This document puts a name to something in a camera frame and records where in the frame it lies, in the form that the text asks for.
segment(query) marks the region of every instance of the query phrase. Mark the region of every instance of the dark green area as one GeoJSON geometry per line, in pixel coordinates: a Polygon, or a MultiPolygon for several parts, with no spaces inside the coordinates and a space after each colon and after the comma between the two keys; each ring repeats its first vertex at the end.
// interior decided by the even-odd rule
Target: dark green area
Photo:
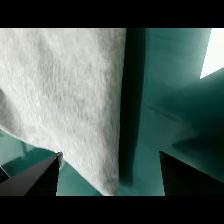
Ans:
{"type": "MultiPolygon", "coordinates": [[[[200,80],[210,31],[128,29],[119,195],[164,195],[159,151],[224,182],[224,71],[200,80]]],[[[12,159],[9,142],[2,145],[0,140],[0,156],[8,156],[1,164],[12,175],[50,153],[43,149],[25,153],[12,140],[11,148],[17,144],[21,151],[12,159]]],[[[99,193],[66,163],[60,171],[58,195],[99,193]]]]}

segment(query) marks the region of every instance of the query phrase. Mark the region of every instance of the glossy teal surface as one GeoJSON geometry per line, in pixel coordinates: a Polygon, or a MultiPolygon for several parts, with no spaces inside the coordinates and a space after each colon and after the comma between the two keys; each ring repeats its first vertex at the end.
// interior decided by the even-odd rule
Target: glossy teal surface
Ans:
{"type": "MultiPolygon", "coordinates": [[[[195,28],[128,30],[119,195],[164,195],[159,151],[224,182],[224,71],[200,80],[210,32],[195,28]]],[[[49,154],[26,147],[29,156],[24,144],[2,138],[0,164],[17,158],[5,166],[15,174],[49,154]]],[[[58,195],[99,193],[65,164],[58,195]]]]}

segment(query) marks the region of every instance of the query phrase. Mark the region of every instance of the green surface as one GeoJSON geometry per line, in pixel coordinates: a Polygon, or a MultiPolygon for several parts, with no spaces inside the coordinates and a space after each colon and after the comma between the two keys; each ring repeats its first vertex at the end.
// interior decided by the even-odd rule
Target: green surface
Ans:
{"type": "MultiPolygon", "coordinates": [[[[211,29],[127,33],[119,195],[164,195],[159,151],[224,182],[224,72],[200,80],[211,29]]],[[[14,175],[49,155],[4,136],[0,164],[14,175]]],[[[58,195],[100,195],[69,165],[58,195]]]]}

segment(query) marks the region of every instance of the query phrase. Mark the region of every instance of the white cloth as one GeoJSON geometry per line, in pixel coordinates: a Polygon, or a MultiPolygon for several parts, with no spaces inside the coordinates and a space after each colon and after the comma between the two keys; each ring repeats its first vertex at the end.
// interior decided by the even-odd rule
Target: white cloth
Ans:
{"type": "Polygon", "coordinates": [[[124,28],[0,29],[0,128],[118,187],[124,28]]]}

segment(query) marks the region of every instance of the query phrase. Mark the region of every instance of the textured white fabric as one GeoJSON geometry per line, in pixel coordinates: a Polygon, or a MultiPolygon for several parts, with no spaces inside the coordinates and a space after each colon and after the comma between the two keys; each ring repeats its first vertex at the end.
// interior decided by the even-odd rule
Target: textured white fabric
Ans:
{"type": "Polygon", "coordinates": [[[0,29],[0,128],[116,194],[124,28],[0,29]]]}

